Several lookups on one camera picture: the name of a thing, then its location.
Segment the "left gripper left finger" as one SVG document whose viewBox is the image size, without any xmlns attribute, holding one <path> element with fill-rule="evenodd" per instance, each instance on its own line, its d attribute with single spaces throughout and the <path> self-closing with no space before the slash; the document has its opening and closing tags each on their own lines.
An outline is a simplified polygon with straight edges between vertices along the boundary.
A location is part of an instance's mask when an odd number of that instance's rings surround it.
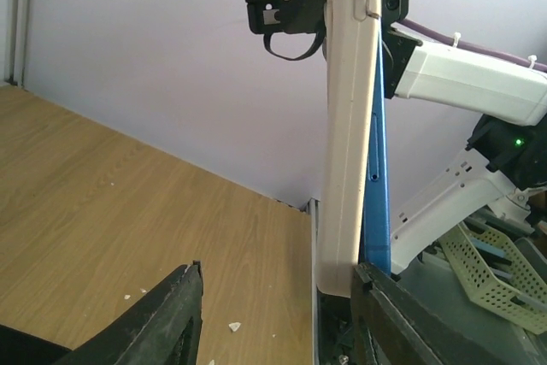
<svg viewBox="0 0 547 365">
<path fill-rule="evenodd" d="M 195 364 L 202 329 L 201 263 L 181 265 L 59 364 Z"/>
</svg>

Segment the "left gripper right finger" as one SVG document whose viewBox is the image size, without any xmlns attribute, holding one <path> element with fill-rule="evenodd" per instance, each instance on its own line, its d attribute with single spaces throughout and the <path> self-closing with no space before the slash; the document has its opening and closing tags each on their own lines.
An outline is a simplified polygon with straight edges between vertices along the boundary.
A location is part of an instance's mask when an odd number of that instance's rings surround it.
<svg viewBox="0 0 547 365">
<path fill-rule="evenodd" d="M 369 262 L 354 266 L 350 307 L 357 364 L 504 364 L 445 324 Z"/>
</svg>

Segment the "blue smartphone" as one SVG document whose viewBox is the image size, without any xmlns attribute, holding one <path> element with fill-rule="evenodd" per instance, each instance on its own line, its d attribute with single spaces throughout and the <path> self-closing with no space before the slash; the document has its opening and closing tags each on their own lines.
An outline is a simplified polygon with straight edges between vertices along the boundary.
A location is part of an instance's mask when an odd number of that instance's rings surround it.
<svg viewBox="0 0 547 365">
<path fill-rule="evenodd" d="M 362 213 L 361 259 L 391 274 L 390 200 L 386 151 L 382 40 L 377 41 L 373 106 Z"/>
</svg>

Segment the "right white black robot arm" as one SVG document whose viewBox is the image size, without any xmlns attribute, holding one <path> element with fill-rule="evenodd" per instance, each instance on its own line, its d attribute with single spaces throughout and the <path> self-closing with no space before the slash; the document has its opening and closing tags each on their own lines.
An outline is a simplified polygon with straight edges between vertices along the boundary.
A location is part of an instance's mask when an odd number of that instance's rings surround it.
<svg viewBox="0 0 547 365">
<path fill-rule="evenodd" d="M 368 259 L 400 273 L 476 209 L 546 185 L 546 69 L 409 21 L 409 0 L 245 0 L 250 30 L 310 34 L 327 64 L 326 176 L 316 270 L 339 291 Z M 466 113 L 456 157 L 399 210 L 388 208 L 384 104 Z"/>
</svg>

